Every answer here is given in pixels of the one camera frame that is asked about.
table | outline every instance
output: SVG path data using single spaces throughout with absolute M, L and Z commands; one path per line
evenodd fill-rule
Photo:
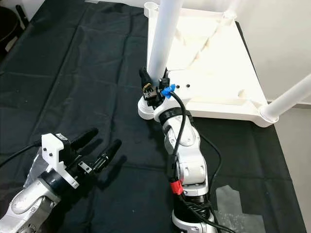
M 81 152 L 89 160 L 114 139 L 123 141 L 98 183 L 56 206 L 43 232 L 172 231 L 163 133 L 137 114 L 147 26 L 140 8 L 46 0 L 2 62 L 0 162 L 49 132 L 70 137 L 98 127 L 99 135 Z M 238 190 L 243 212 L 262 216 L 267 233 L 306 232 L 274 126 L 194 120 L 223 153 L 215 186 Z M 201 151 L 211 175 L 217 155 L 204 141 Z M 22 188 L 35 153 L 0 169 L 0 216 Z M 217 209 L 215 192 L 211 198 Z

white pvc pipe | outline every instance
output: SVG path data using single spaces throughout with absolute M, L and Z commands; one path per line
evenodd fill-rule
M 161 0 L 150 61 L 147 64 L 153 85 L 158 85 L 158 80 L 164 75 L 182 4 L 183 0 Z
M 276 120 L 281 114 L 311 94 L 311 74 L 278 97 L 269 105 L 261 108 L 261 115 L 268 120 Z

white plastic structure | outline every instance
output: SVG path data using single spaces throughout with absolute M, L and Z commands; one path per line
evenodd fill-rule
M 311 74 L 278 97 L 275 101 L 262 107 L 260 113 L 268 120 L 277 120 L 281 114 L 309 95 L 311 95 Z
M 162 0 L 161 5 L 167 2 L 173 1 Z M 174 19 L 179 9 L 179 6 L 175 7 L 175 10 L 171 9 Z M 187 88 L 192 94 L 189 99 L 187 97 L 186 108 L 194 117 L 250 120 L 260 127 L 267 127 L 278 121 L 283 110 L 288 110 L 302 96 L 308 95 L 307 89 L 310 90 L 311 86 L 304 82 L 304 94 L 298 94 L 303 86 L 298 85 L 296 91 L 291 91 L 268 106 L 235 24 L 234 7 L 224 13 L 182 8 L 171 48 L 161 47 L 169 45 L 171 38 L 165 34 L 156 35 L 159 32 L 157 22 L 169 28 L 164 23 L 164 20 L 170 20 L 169 13 L 165 11 L 166 15 L 163 16 L 162 9 L 160 6 L 159 12 L 159 6 L 153 2 L 145 4 L 145 15 L 149 18 L 147 71 L 150 74 L 150 68 L 154 69 L 151 77 L 155 82 L 162 77 L 167 61 L 171 84 L 180 86 L 175 91 L 181 95 Z M 189 81 L 188 84 L 191 82 L 190 87 L 184 85 L 185 80 Z M 160 110 L 153 111 L 148 107 L 143 98 L 138 102 L 138 114 L 142 118 L 157 120 L 159 113 Z
M 59 152 L 64 149 L 61 140 L 55 137 L 52 133 L 41 136 L 42 141 L 42 158 L 60 174 L 73 188 L 79 186 L 78 182 L 65 170 L 64 161 L 59 161 Z

white wall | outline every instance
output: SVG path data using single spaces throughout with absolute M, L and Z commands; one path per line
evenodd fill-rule
M 31 19 L 44 0 L 2 0 L 23 5 Z M 143 7 L 148 0 L 106 0 Z M 224 11 L 233 0 L 185 0 L 185 8 Z M 260 84 L 273 100 L 311 73 L 311 0 L 240 0 L 237 9 Z M 304 101 L 311 104 L 311 96 Z

